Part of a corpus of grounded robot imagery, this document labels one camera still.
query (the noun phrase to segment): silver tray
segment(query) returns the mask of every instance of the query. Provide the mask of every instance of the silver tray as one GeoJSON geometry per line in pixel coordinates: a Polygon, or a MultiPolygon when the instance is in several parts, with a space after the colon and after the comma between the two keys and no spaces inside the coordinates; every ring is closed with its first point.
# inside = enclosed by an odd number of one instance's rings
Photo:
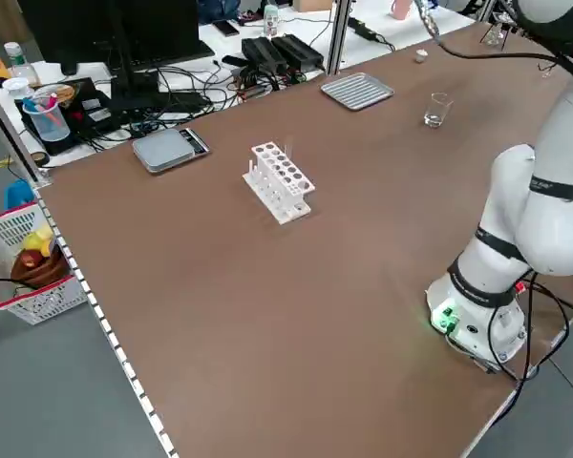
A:
{"type": "Polygon", "coordinates": [[[394,90],[366,73],[355,73],[321,86],[321,91],[349,110],[357,111],[389,98],[394,90]]]}

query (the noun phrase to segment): pink cup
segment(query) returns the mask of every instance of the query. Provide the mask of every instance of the pink cup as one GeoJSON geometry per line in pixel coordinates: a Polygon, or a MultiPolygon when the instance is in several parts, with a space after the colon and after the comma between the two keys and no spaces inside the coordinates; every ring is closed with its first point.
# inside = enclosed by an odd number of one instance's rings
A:
{"type": "Polygon", "coordinates": [[[391,14],[393,17],[399,21],[404,20],[410,12],[413,0],[393,0],[393,5],[391,6],[391,14]]]}

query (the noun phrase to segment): plastic basket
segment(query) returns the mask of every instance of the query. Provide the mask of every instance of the plastic basket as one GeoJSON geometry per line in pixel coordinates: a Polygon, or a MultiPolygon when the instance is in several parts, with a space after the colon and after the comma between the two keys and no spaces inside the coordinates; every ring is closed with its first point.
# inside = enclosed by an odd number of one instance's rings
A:
{"type": "MultiPolygon", "coordinates": [[[[0,215],[0,278],[11,277],[23,239],[47,220],[35,203],[13,208],[0,215]]],[[[87,301],[74,275],[44,288],[31,290],[0,281],[0,310],[8,310],[29,324],[38,324],[87,301]]]]}

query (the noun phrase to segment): test tube rack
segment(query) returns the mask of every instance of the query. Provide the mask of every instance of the test tube rack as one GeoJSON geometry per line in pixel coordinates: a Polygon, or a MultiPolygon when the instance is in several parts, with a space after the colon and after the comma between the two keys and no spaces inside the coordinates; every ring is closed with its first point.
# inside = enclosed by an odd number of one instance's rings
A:
{"type": "Polygon", "coordinates": [[[304,196],[316,188],[291,158],[272,142],[251,150],[256,163],[248,161],[243,178],[274,218],[285,224],[311,212],[304,196]]]}

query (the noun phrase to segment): brown table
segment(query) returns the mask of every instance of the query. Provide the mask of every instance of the brown table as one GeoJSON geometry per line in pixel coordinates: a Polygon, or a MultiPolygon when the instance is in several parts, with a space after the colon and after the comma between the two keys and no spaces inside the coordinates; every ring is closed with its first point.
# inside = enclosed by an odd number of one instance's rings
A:
{"type": "MultiPolygon", "coordinates": [[[[446,40],[487,52],[484,32],[446,40]]],[[[534,141],[566,78],[424,48],[423,65],[407,49],[345,72],[396,90],[362,112],[319,78],[192,122],[208,158],[152,177],[125,144],[42,190],[181,457],[455,457],[512,391],[432,330],[424,290],[474,233],[495,156],[534,141]],[[431,92],[456,101],[439,130],[421,122],[431,92]],[[279,226],[241,175],[251,146],[288,136],[317,191],[279,226]]],[[[551,286],[573,301],[573,278],[551,286]]],[[[536,303],[546,347],[561,321],[536,303]]]]}

